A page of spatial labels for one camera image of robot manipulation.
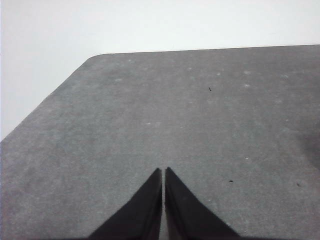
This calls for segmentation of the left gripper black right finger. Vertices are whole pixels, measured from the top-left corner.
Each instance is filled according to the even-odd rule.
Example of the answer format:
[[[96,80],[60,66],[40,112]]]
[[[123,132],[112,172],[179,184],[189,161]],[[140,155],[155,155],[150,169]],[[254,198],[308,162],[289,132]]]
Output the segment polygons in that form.
[[[240,235],[217,217],[170,168],[165,170],[165,209],[169,237],[181,240],[238,240]]]

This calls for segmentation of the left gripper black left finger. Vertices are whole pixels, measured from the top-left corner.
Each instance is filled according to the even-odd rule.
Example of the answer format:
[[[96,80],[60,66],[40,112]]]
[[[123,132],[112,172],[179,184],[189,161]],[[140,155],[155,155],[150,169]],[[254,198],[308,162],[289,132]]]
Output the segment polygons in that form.
[[[162,217],[162,171],[156,168],[132,198],[90,240],[157,240]]]

